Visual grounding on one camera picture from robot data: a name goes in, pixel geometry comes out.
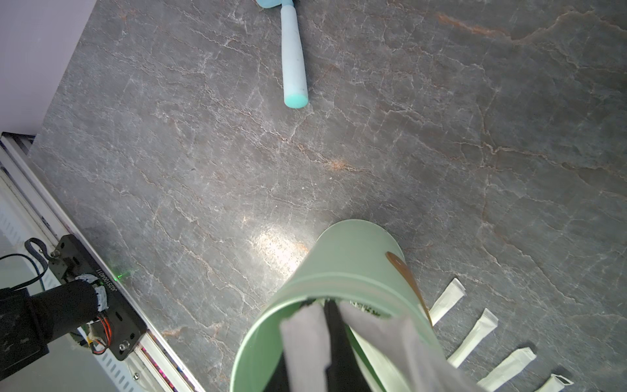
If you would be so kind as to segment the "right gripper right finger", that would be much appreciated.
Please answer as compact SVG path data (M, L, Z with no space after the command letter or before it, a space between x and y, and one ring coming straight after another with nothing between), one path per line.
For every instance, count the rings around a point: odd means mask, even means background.
M328 391L370 391L354 355L338 305L328 301L323 310L331 350L331 364L326 368Z

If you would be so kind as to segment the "green cylindrical storage cup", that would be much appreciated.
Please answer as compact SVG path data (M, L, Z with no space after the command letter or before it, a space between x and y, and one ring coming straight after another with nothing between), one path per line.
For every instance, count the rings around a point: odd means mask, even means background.
M442 354L408 274L393 266L388 253L405 260L393 236L370 221L344 220L327 228L244 336L233 364L230 390L264 390L282 354L279 325L308 300L346 300L380 315L407 316L423 341Z

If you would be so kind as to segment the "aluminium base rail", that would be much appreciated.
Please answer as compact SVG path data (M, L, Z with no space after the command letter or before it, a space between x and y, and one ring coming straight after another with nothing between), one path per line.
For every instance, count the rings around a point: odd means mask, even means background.
M121 275L1 138L1 387L13 391L198 391Z

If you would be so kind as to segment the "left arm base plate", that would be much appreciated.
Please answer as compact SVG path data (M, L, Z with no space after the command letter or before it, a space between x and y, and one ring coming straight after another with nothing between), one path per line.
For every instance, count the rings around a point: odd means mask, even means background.
M88 305L93 313L90 320L98 323L106 334L103 342L111 354L119 361L126 360L147 332L147 325L116 286L114 277L75 235L60 239L49 268L61 284L78 281L93 290Z

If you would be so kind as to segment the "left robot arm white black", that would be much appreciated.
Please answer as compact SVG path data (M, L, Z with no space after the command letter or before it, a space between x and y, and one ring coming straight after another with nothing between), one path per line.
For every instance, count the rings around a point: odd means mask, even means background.
M41 359L49 343L98 313L96 289L80 280L34 296L25 288L1 290L1 379Z

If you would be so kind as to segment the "white straw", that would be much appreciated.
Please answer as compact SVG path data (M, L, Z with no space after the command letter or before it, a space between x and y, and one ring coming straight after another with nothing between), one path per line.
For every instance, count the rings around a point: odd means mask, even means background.
M536 357L531 347L517 349L491 370L486 377L478 381L477 385L484 391L497 391L519 375Z
M464 285L454 278L429 309L432 325L436 325L465 295Z
M574 382L568 377L553 373L535 392L561 392L566 387L573 384Z
M460 367L470 354L490 333L498 327L499 319L491 310L485 308L471 331L447 361L453 367Z

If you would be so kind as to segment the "teal garden trowel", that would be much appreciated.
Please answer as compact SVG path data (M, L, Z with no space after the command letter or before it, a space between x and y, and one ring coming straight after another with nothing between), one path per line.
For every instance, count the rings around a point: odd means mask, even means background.
M290 109L303 109L309 104L309 93L304 52L294 2L291 0L257 0L256 3L264 9L281 8L283 102Z

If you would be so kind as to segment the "bundle of wrapped white straws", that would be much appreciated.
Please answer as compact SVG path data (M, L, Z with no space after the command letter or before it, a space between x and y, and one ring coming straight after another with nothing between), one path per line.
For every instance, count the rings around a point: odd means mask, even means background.
M331 350L325 303L303 305L279 325L292 391L328 391L326 368L331 364ZM336 304L348 336L354 332L364 339L412 391L481 389L424 343L410 318L384 319L349 302Z

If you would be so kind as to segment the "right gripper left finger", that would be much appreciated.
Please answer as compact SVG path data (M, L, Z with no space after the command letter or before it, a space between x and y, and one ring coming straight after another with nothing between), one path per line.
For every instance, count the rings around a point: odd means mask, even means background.
M289 372L285 354L282 353L279 362L270 379L268 380L264 392L291 392Z

